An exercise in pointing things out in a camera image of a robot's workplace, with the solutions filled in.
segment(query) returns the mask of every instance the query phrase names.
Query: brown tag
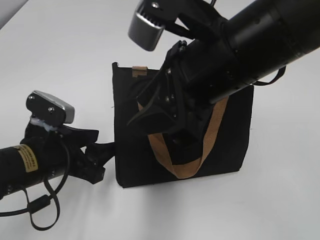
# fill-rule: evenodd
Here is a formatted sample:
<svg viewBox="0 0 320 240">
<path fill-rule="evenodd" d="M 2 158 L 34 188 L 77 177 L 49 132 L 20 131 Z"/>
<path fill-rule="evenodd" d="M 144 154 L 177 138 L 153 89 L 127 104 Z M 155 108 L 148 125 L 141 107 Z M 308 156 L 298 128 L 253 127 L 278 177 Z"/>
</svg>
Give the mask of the brown tag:
<svg viewBox="0 0 320 240">
<path fill-rule="evenodd" d="M 18 145 L 18 146 L 14 146 L 14 148 L 17 149 L 19 154 L 21 155 L 24 166 L 25 166 L 25 171 L 27 173 L 31 173 L 39 169 L 37 158 L 29 146 Z"/>
<path fill-rule="evenodd" d="M 148 68 L 146 66 L 133 66 L 132 77 L 137 78 L 138 76 L 147 76 Z"/>
</svg>

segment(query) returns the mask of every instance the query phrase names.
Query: tan strap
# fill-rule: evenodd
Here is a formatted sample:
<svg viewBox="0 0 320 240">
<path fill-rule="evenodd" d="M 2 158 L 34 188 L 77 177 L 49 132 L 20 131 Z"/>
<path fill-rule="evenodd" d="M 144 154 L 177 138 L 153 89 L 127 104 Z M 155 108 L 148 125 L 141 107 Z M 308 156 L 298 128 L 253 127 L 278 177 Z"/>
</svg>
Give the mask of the tan strap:
<svg viewBox="0 0 320 240">
<path fill-rule="evenodd" d="M 147 67 L 134 66 L 132 68 L 132 76 L 134 78 L 138 76 L 147 76 L 147 74 Z M 209 153 L 212 151 L 217 140 L 222 119 L 225 114 L 228 99 L 229 97 L 226 97 L 215 104 L 212 110 L 212 116 L 208 128 L 203 138 L 202 157 L 195 159 L 192 162 L 181 165 L 173 165 L 162 133 L 148 135 L 151 148 L 157 161 L 178 179 L 187 179 L 193 177 L 199 171 Z M 138 108 L 140 111 L 143 109 L 140 104 L 138 104 Z"/>
</svg>

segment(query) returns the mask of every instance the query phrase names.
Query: warning label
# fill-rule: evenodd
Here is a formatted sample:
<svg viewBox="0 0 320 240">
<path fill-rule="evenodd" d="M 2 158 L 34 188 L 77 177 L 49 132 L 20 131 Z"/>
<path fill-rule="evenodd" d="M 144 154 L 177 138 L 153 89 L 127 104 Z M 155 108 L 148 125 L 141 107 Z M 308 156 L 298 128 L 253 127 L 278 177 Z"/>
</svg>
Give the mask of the warning label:
<svg viewBox="0 0 320 240">
<path fill-rule="evenodd" d="M 15 146 L 24 162 L 25 171 L 31 173 L 38 170 L 38 162 L 32 149 L 27 145 Z"/>
</svg>

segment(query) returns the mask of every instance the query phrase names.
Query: white table surface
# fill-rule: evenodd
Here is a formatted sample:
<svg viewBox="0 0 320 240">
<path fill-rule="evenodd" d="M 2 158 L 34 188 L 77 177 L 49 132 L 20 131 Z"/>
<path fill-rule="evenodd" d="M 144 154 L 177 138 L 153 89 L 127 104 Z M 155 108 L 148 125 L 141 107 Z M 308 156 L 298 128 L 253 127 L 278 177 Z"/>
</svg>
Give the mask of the white table surface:
<svg viewBox="0 0 320 240">
<path fill-rule="evenodd" d="M 218 0 L 227 18 L 252 0 Z M 28 94 L 48 92 L 76 108 L 73 127 L 112 142 L 112 62 L 159 68 L 179 38 L 165 33 L 154 52 L 127 37 L 138 0 L 30 0 L 0 30 L 0 146 L 16 145 L 30 113 Z M 122 189 L 114 161 L 103 182 L 70 178 L 61 217 L 33 230 L 27 214 L 0 219 L 2 240 L 320 239 L 320 51 L 291 64 L 278 83 L 256 88 L 250 145 L 240 172 Z M 56 186 L 58 179 L 52 181 Z M 32 187 L 32 199 L 42 185 Z M 23 193 L 0 211 L 26 206 Z M 54 206 L 35 215 L 55 218 Z"/>
</svg>

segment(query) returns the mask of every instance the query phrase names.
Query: white wall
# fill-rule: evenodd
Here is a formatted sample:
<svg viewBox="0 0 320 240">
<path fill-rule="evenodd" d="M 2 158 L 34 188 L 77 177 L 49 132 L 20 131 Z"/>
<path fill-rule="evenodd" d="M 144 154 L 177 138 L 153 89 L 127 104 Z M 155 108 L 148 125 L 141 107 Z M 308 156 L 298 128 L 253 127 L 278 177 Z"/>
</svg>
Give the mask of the white wall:
<svg viewBox="0 0 320 240">
<path fill-rule="evenodd" d="M 0 0 L 0 29 L 28 0 Z"/>
</svg>

